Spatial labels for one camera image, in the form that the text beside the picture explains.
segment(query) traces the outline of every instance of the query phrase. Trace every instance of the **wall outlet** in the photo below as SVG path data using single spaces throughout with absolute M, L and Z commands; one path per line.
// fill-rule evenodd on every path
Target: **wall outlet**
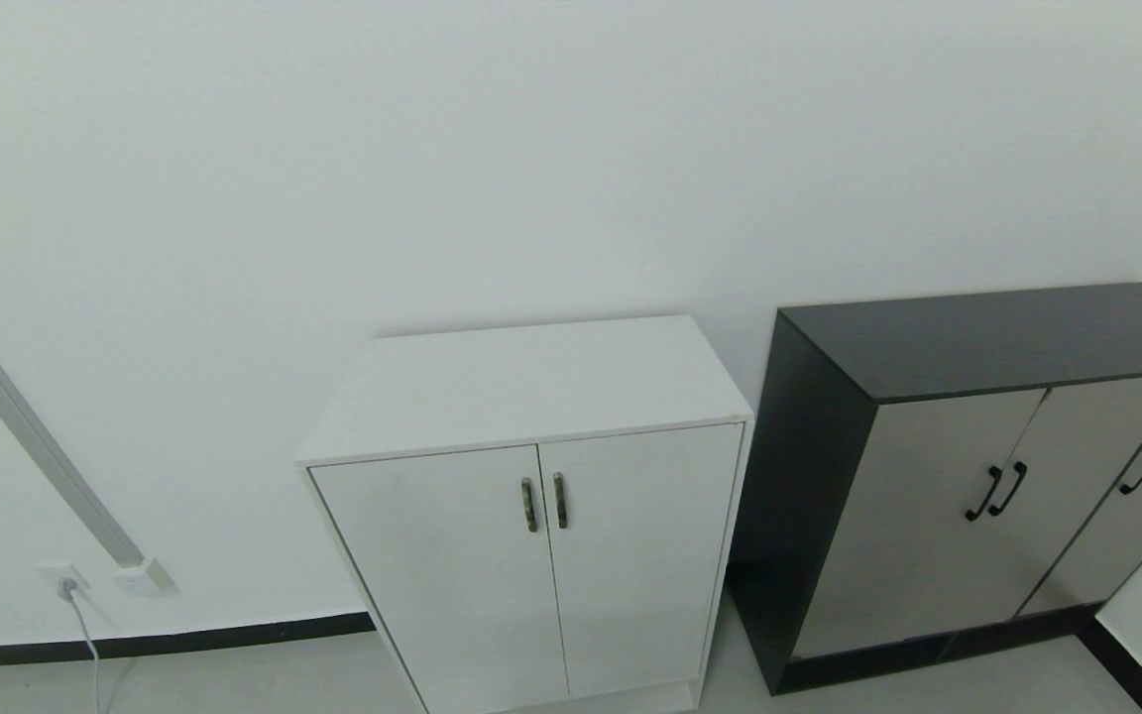
M 174 580 L 155 557 L 148 557 L 137 568 L 122 568 L 113 572 L 113 583 L 126 595 L 161 595 L 174 588 Z
M 78 589 L 90 587 L 87 579 L 78 575 L 78 569 L 70 563 L 37 563 L 34 568 L 38 570 L 38 575 L 41 575 L 41 579 L 47 580 L 51 593 L 59 592 L 59 580 L 64 578 L 72 578 L 78 584 Z

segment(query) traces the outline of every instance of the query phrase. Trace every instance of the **white cabinet top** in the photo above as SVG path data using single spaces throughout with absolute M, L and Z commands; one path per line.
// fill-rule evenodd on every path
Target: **white cabinet top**
M 751 419 L 693 318 L 369 342 L 299 466 Z

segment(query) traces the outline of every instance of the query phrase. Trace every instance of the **cabinet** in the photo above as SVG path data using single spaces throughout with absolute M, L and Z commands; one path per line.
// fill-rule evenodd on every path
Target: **cabinet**
M 783 308 L 755 443 L 775 692 L 1067 634 L 1142 560 L 1142 283 Z
M 431 714 L 687 711 L 751 424 L 685 316 L 423 335 L 299 466 Z

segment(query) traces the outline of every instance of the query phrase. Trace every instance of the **white cabinet door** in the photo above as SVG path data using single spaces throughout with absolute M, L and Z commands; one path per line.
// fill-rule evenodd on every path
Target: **white cabinet door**
M 566 699 L 534 447 L 312 475 L 431 714 Z
M 540 444 L 572 696 L 699 676 L 741 440 L 721 425 Z
M 1108 600 L 1142 561 L 1142 448 L 1021 615 Z

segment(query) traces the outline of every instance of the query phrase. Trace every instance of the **cabinet top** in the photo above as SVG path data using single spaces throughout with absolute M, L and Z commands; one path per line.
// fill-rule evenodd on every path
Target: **cabinet top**
M 877 402 L 1142 376 L 1142 283 L 783 307 Z
M 299 466 L 745 420 L 693 318 L 369 342 Z

